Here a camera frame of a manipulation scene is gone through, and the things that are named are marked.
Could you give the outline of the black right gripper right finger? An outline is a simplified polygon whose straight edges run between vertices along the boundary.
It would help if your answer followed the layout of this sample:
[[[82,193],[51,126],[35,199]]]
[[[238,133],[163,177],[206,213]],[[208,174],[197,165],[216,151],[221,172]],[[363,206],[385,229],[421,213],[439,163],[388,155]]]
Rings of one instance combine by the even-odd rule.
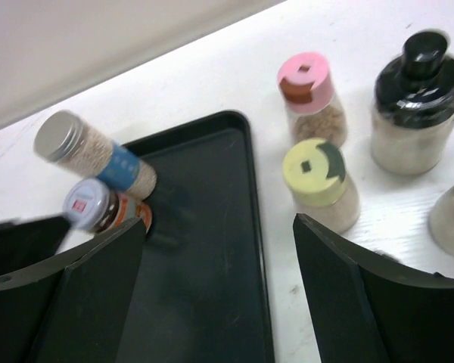
[[[367,250],[305,214],[297,258],[323,362],[454,362],[454,279]]]

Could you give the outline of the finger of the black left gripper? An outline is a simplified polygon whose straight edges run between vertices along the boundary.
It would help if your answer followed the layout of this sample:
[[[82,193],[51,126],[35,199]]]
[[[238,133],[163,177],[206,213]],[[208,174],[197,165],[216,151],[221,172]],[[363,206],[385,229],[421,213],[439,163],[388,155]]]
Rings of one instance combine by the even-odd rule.
[[[70,228],[63,216],[0,222],[0,276],[53,256]]]

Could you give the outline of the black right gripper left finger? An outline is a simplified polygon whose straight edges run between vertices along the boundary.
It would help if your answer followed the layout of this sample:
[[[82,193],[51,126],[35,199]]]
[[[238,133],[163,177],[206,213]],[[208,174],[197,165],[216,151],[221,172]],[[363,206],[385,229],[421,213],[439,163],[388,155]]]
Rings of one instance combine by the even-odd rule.
[[[113,362],[146,236],[129,219],[0,276],[0,362]]]

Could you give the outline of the dark sauce jar white lid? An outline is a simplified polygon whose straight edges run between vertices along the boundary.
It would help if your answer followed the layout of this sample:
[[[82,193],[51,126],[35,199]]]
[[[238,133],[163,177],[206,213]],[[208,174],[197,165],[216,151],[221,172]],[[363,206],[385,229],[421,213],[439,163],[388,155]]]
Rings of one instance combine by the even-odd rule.
[[[133,218],[141,219],[148,232],[153,222],[149,205],[111,190],[95,178],[74,185],[65,197],[62,210],[75,229],[91,234],[100,234]]]

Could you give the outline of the tall jar silver lid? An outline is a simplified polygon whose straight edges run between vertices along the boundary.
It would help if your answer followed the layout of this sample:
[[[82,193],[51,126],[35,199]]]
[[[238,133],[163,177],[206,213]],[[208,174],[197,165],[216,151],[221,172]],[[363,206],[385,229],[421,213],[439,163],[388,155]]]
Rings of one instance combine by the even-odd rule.
[[[47,118],[33,150],[50,163],[83,178],[96,178],[138,200],[148,198],[157,184],[153,166],[68,110]]]

